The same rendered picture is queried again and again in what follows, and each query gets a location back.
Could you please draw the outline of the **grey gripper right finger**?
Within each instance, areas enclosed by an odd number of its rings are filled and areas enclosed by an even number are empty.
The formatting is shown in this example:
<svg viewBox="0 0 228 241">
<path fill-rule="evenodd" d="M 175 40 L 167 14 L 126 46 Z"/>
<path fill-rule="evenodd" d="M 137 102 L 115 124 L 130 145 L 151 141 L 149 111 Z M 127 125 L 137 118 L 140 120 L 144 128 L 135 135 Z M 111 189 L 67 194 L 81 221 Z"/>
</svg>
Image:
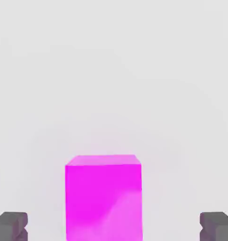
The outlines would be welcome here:
<svg viewBox="0 0 228 241">
<path fill-rule="evenodd" d="M 228 241 L 228 215 L 224 212 L 202 212 L 200 225 L 200 241 Z"/>
</svg>

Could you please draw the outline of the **small magenta cube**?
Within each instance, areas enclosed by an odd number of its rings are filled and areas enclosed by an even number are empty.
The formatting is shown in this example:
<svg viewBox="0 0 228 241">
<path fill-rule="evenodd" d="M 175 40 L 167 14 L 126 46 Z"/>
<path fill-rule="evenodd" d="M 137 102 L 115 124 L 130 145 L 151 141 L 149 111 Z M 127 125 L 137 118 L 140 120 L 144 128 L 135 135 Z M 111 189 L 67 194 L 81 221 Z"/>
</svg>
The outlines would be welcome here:
<svg viewBox="0 0 228 241">
<path fill-rule="evenodd" d="M 66 241 L 143 241 L 142 166 L 133 154 L 79 155 L 65 166 Z"/>
</svg>

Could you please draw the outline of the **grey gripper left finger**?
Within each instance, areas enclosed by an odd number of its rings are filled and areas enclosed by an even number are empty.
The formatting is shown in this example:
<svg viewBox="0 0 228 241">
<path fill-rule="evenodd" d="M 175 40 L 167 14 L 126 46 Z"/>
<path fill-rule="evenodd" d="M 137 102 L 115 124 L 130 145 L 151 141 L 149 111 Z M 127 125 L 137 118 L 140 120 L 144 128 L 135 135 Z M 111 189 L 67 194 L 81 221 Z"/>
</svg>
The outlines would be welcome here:
<svg viewBox="0 0 228 241">
<path fill-rule="evenodd" d="M 26 212 L 3 212 L 0 215 L 0 241 L 28 241 Z"/>
</svg>

